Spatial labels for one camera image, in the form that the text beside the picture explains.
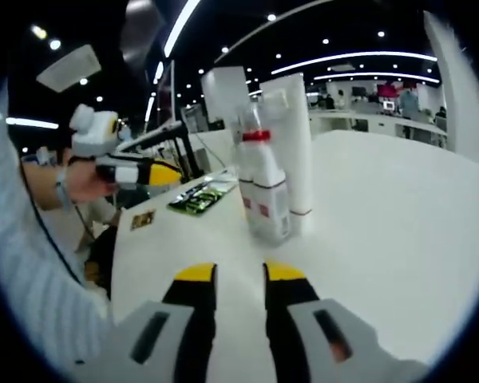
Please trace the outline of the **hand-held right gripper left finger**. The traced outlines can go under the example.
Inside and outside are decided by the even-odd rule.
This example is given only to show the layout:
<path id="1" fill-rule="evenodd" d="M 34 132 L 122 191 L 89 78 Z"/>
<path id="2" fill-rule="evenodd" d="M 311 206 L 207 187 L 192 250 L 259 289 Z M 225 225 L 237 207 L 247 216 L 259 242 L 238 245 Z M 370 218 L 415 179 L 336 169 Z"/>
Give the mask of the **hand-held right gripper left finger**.
<path id="1" fill-rule="evenodd" d="M 181 270 L 159 302 L 147 301 L 120 323 L 127 382 L 205 382 L 216 336 L 215 263 Z"/>

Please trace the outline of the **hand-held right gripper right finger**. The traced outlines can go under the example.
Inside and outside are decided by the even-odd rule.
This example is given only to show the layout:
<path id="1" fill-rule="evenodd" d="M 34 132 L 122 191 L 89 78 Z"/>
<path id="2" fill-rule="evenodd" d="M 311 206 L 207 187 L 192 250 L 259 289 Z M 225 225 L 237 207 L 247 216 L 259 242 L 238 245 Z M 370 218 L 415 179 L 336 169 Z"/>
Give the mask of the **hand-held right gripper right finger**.
<path id="1" fill-rule="evenodd" d="M 321 299 L 306 275 L 266 261 L 266 334 L 279 382 L 387 382 L 390 355 L 374 328 L 333 299 Z"/>

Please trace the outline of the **person's left hand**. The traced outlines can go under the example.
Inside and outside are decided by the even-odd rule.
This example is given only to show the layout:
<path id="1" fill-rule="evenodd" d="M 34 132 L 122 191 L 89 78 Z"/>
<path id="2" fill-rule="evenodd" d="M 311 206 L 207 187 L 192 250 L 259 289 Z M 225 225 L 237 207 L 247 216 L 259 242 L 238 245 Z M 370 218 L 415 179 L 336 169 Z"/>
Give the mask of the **person's left hand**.
<path id="1" fill-rule="evenodd" d="M 67 168 L 65 184 L 69 198 L 78 203 L 92 202 L 117 190 L 116 184 L 105 182 L 97 174 L 95 162 L 87 160 L 76 161 Z"/>

